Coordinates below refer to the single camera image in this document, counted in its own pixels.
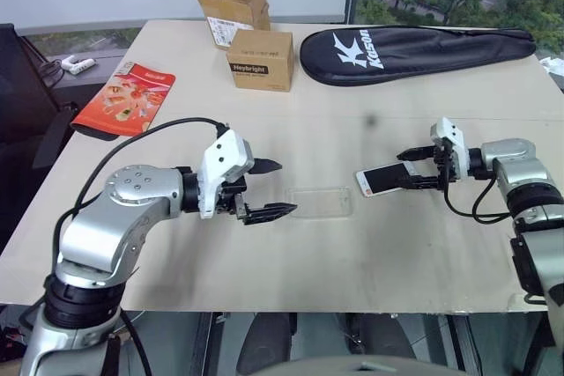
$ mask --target black cable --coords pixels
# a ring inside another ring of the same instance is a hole
[[[526,294],[523,298],[523,301],[527,304],[533,304],[536,306],[546,306],[546,301],[543,299],[532,299],[534,296],[531,294]]]
[[[502,215],[500,215],[499,217],[497,217],[495,219],[484,220],[480,217],[481,215],[478,214],[479,204],[484,199],[484,197],[489,192],[489,190],[492,189],[494,184],[495,184],[495,178],[492,178],[489,181],[489,183],[487,184],[487,187],[484,189],[484,191],[481,192],[481,194],[478,196],[478,198],[474,202],[474,205],[472,206],[472,217],[474,217],[474,220],[476,222],[478,222],[479,224],[482,224],[482,225],[497,224],[498,222],[501,222],[503,219],[507,219],[509,217],[509,213],[503,213]]]
[[[39,308],[39,306],[41,305],[41,303],[45,300],[45,296],[42,295],[40,299],[38,299],[37,301],[35,301],[31,306],[29,306],[18,318],[19,320],[19,324],[21,326],[23,326],[24,328],[26,328],[29,331],[33,330],[33,324],[29,322],[29,320],[27,319],[27,317],[33,313],[36,309]]]
[[[53,82],[51,83],[51,85],[48,85],[48,88],[53,88],[64,77],[64,69],[61,68],[61,61],[58,59],[51,62],[42,63],[37,71],[39,72],[40,77],[44,80],[48,78],[53,79]]]
[[[149,365],[149,359],[147,358],[147,354],[145,353],[145,348],[143,348],[143,344],[141,343],[141,339],[139,338],[139,334],[137,330],[131,323],[130,318],[125,313],[125,311],[120,312],[120,317],[122,318],[123,324],[129,330],[131,339],[133,339],[133,343],[135,344],[135,348],[137,348],[137,353],[139,354],[139,358],[141,358],[141,364],[143,365],[143,370],[145,371],[145,376],[152,376],[151,366]]]
[[[156,126],[155,128],[149,129],[146,132],[142,132],[141,134],[139,134],[137,136],[133,136],[129,140],[126,140],[123,143],[118,144],[116,147],[114,147],[106,156],[104,156],[104,158],[100,161],[100,163],[94,168],[94,170],[92,171],[92,173],[90,174],[90,176],[86,180],[85,185],[80,190],[80,193],[78,194],[78,197],[77,197],[77,201],[74,203],[74,207],[77,208],[82,204],[83,200],[85,199],[86,193],[88,192],[88,189],[93,184],[94,180],[98,176],[98,173],[100,173],[100,171],[106,165],[106,163],[109,162],[109,160],[112,157],[114,157],[114,155],[118,151],[120,151],[124,147],[127,147],[131,143],[135,143],[137,140],[140,140],[141,138],[149,136],[149,135],[151,135],[151,134],[153,134],[157,131],[160,131],[161,129],[165,129],[165,128],[168,128],[168,127],[172,127],[173,125],[179,125],[181,123],[188,123],[188,122],[210,123],[211,125],[214,125],[217,128],[218,134],[220,134],[220,132],[223,129],[226,129],[225,124],[223,124],[221,122],[214,121],[213,119],[199,118],[199,117],[197,117],[197,118],[181,118],[181,119],[176,119],[174,121],[162,123],[162,124]]]
[[[458,210],[455,206],[452,205],[452,203],[449,200],[449,181],[450,181],[450,151],[449,151],[449,149],[445,148],[445,159],[444,159],[444,167],[443,167],[443,186],[444,186],[443,187],[443,197],[444,197],[444,202],[447,204],[449,209],[451,209],[458,216],[474,218],[474,215],[472,213],[464,213],[463,211]],[[484,195],[487,194],[487,192],[489,191],[490,188],[491,187],[486,188],[486,190],[484,190],[484,192],[482,192],[482,194],[479,195],[478,199],[480,201],[484,197]],[[505,218],[507,218],[511,215],[509,213],[505,212],[505,213],[486,213],[484,215],[476,214],[475,216],[478,217],[478,218],[480,218],[480,217],[496,217],[496,219],[493,219],[492,221],[482,221],[482,222],[480,222],[480,223],[486,223],[486,225],[487,225],[487,224],[495,224],[497,222],[501,222],[503,219],[505,219]]]

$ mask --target cardboard box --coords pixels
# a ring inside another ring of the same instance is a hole
[[[238,29],[270,30],[266,0],[198,0],[218,48],[227,49]]]
[[[290,90],[292,33],[239,30],[226,53],[235,85],[259,90]]]

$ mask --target phone screen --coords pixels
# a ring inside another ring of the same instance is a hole
[[[364,176],[367,179],[370,190],[373,193],[381,193],[382,191],[397,188],[397,180],[402,177],[409,177],[409,173],[403,163],[397,163],[365,171]]]

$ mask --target cable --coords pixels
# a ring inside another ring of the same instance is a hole
[[[33,313],[37,308],[39,308],[39,306],[41,305],[41,303],[45,300],[45,296],[42,295],[40,299],[38,299],[37,301],[35,301],[32,305],[30,305],[18,318],[19,320],[19,324],[21,326],[23,326],[24,328],[26,328],[29,331],[33,330],[33,324],[29,322],[29,320],[27,319],[27,317]]]
[[[352,336],[351,334],[349,334],[346,330],[344,330],[341,327],[341,322],[338,320],[337,314],[333,313],[333,318],[335,319],[335,322],[337,323],[337,328],[338,330],[341,332],[341,334],[343,334],[343,336],[348,339],[349,341],[351,341],[352,343],[354,343],[357,347],[359,347],[360,351],[362,354],[365,354],[365,348],[364,345],[362,345],[362,342],[360,341],[360,339],[356,339],[354,336]]]
[[[78,197],[77,197],[77,201],[74,203],[74,207],[77,208],[82,204],[83,200],[85,199],[85,196],[86,196],[88,189],[93,184],[94,180],[96,179],[96,176],[98,176],[98,173],[100,173],[100,171],[106,165],[106,163],[109,162],[109,160],[112,157],[114,157],[114,155],[117,152],[119,152],[121,149],[123,149],[124,147],[127,147],[131,143],[135,143],[137,140],[140,140],[141,138],[145,138],[146,136],[154,134],[155,132],[160,131],[161,129],[165,129],[165,128],[168,128],[168,127],[172,127],[173,125],[179,125],[181,123],[188,123],[188,122],[210,123],[211,125],[214,125],[216,127],[216,129],[218,130],[218,136],[222,133],[223,130],[225,130],[227,128],[227,126],[225,124],[223,124],[221,122],[214,121],[213,119],[199,118],[199,117],[197,117],[197,118],[181,118],[181,119],[176,119],[174,121],[162,123],[162,124],[156,126],[155,128],[149,129],[146,132],[142,132],[141,134],[139,134],[137,136],[133,136],[129,140],[126,140],[123,143],[118,144],[116,147],[114,147],[106,156],[104,156],[104,158],[100,161],[100,163],[94,168],[94,170],[92,171],[92,173],[90,174],[90,176],[86,180],[85,185],[80,190],[80,193],[78,194]]]
[[[133,319],[131,319],[131,323],[134,323],[137,319],[139,319],[143,314],[145,314],[147,311],[143,310],[142,312],[139,312],[139,314],[137,316],[135,316]],[[125,325],[121,325],[119,328],[114,329],[113,333],[116,334],[118,333],[120,330],[122,330],[123,328],[125,328]]]
[[[145,349],[143,348],[143,344],[141,343],[141,339],[139,338],[137,330],[135,329],[133,323],[131,323],[130,318],[123,309],[120,312],[120,317],[122,318],[123,324],[125,324],[125,327],[130,332],[131,339],[133,339],[133,343],[135,344],[135,348],[137,348],[137,353],[139,354],[139,358],[141,359],[141,364],[143,365],[145,376],[152,376],[151,366],[149,365],[149,360],[147,358],[147,355],[145,354]]]
[[[484,191],[481,192],[481,194],[478,196],[478,198],[476,199],[476,201],[474,202],[474,205],[472,206],[472,217],[474,217],[474,220],[476,222],[478,222],[479,224],[482,225],[491,225],[491,224],[497,224],[498,222],[501,222],[503,219],[506,219],[509,217],[509,213],[503,213],[502,215],[500,215],[499,217],[497,217],[496,219],[492,219],[492,220],[484,220],[482,219],[478,214],[478,206],[481,203],[481,201],[484,199],[484,197],[486,196],[486,194],[489,192],[490,189],[492,189],[492,187],[495,184],[495,178],[492,178],[489,183],[487,184],[487,187],[484,189]]]
[[[449,207],[449,209],[451,209],[454,213],[456,213],[458,216],[462,216],[462,217],[472,217],[475,218],[478,222],[480,222],[481,224],[484,225],[489,225],[489,224],[496,224],[498,222],[501,222],[503,219],[511,216],[509,213],[505,212],[505,213],[487,213],[484,215],[479,215],[479,214],[473,214],[473,213],[464,213],[463,211],[458,210],[455,206],[452,205],[452,203],[449,200],[449,181],[450,181],[450,149],[445,147],[445,159],[444,159],[444,167],[443,167],[443,197],[444,197],[444,202],[447,204],[447,206]],[[490,182],[490,184],[493,186],[495,183],[495,180],[492,180],[493,182]],[[478,196],[478,198],[476,199],[476,202],[479,204],[479,202],[481,202],[482,198],[484,198],[484,196],[487,194],[487,192],[490,190],[490,186],[488,184],[488,187],[486,187],[486,189],[482,192],[482,194],[480,194]],[[482,221],[481,219],[479,220],[480,217],[495,217],[495,219],[492,219],[491,221]]]
[[[546,306],[546,301],[543,299],[532,299],[534,295],[526,294],[523,298],[523,301],[527,304],[533,304],[536,306]]]
[[[42,63],[37,71],[39,72],[41,78],[53,79],[53,82],[51,83],[51,85],[48,85],[48,88],[53,88],[64,77],[64,69],[61,68],[61,61],[58,59],[51,62]]]

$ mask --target open cardboard box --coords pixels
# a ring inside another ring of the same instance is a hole
[[[228,49],[238,29],[270,30],[266,0],[198,0],[218,48]]]

